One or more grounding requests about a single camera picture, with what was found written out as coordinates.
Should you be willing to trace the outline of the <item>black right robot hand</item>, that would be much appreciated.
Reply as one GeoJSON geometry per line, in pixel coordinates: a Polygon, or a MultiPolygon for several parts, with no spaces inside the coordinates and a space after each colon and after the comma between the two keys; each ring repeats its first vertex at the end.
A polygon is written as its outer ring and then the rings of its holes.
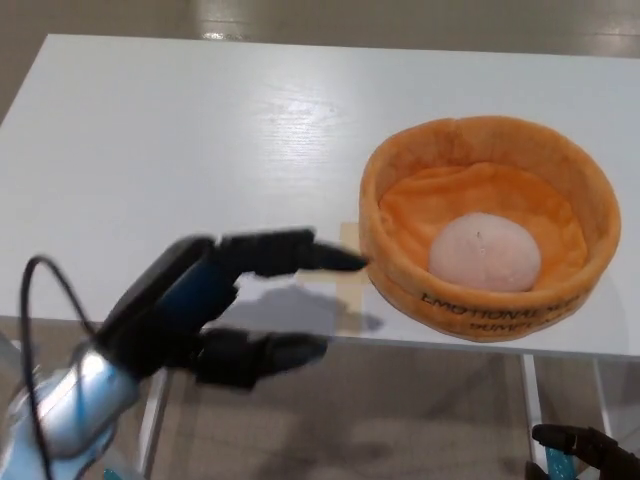
{"type": "Polygon", "coordinates": [[[639,458],[616,440],[594,428],[557,424],[535,425],[532,439],[545,448],[548,471],[535,462],[525,466],[525,479],[577,479],[577,458],[599,472],[599,479],[636,480],[639,458]]]}

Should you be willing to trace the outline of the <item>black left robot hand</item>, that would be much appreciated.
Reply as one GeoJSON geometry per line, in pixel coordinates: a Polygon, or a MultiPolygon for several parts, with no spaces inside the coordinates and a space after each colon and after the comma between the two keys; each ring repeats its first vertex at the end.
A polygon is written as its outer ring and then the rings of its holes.
{"type": "Polygon", "coordinates": [[[237,280],[305,271],[358,272],[366,257],[316,240],[311,229],[262,231],[219,240],[194,235],[174,242],[130,286],[96,335],[98,351],[133,379],[163,367],[184,369],[201,384],[251,390],[264,378],[324,356],[311,334],[207,329],[236,300],[237,280]]]}

